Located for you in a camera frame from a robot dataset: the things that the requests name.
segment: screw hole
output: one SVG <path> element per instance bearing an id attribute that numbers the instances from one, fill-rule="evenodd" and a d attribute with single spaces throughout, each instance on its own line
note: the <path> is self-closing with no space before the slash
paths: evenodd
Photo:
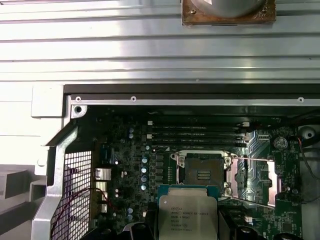
<path id="1" fill-rule="evenodd" d="M 80 106 L 76 106 L 76 107 L 75 107 L 75 112 L 76 112 L 76 113 L 79 114 L 79 113 L 81 113 L 81 111 L 82 111 L 82 108 L 81 108 Z"/>

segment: ridged aluminum surface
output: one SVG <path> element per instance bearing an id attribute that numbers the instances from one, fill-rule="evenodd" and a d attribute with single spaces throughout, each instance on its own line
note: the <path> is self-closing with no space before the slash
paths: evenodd
<path id="1" fill-rule="evenodd" d="M 0 81 L 317 83 L 320 2 L 270 25 L 181 23 L 180 0 L 1 1 Z"/>

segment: copper base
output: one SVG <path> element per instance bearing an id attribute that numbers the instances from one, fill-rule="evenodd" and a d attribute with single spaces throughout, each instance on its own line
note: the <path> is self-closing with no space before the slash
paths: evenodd
<path id="1" fill-rule="evenodd" d="M 182 24 L 190 25 L 240 25 L 273 23 L 276 20 L 276 1 L 266 0 L 258 10 L 245 16 L 235 18 L 223 18 L 208 15 L 194 6 L 191 0 L 183 0 Z"/>

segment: mesh vent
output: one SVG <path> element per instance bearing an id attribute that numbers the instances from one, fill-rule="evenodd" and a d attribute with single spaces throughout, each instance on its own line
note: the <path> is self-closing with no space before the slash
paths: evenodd
<path id="1" fill-rule="evenodd" d="M 91 151 L 68 153 L 65 155 L 63 195 L 51 220 L 51 226 L 57 220 L 72 194 L 91 187 Z M 78 240 L 89 229 L 90 191 L 85 191 L 74 199 L 58 220 L 52 240 Z"/>

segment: motherboard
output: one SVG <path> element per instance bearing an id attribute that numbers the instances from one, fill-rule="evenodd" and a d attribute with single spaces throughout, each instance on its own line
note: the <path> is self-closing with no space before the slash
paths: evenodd
<path id="1" fill-rule="evenodd" d="M 218 205 L 233 221 L 266 239 L 278 233 L 302 236 L 297 129 L 243 128 L 276 125 L 277 117 L 111 115 L 99 121 L 96 139 L 95 218 L 120 233 L 143 222 L 163 185 L 215 186 Z"/>

